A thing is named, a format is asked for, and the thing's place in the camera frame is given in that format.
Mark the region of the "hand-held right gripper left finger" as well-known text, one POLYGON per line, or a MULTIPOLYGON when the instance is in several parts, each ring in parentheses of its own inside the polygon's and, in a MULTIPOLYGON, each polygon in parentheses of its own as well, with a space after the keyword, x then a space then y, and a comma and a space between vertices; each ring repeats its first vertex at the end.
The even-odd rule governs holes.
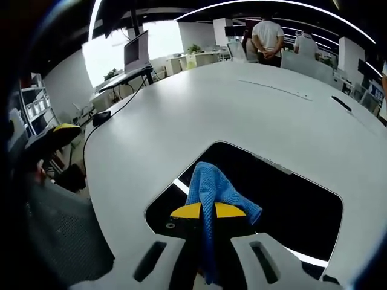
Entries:
POLYGON ((112 270, 71 289, 192 289, 200 264, 202 205, 172 212, 174 236, 152 234, 116 257, 112 270))

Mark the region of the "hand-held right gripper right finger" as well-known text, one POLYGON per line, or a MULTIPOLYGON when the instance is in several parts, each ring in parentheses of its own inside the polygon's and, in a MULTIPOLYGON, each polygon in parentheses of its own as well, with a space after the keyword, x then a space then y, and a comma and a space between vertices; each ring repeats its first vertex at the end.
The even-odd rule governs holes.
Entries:
POLYGON ((307 274, 302 262, 266 233, 256 233, 233 205, 214 205, 214 250, 223 289, 342 289, 307 274))

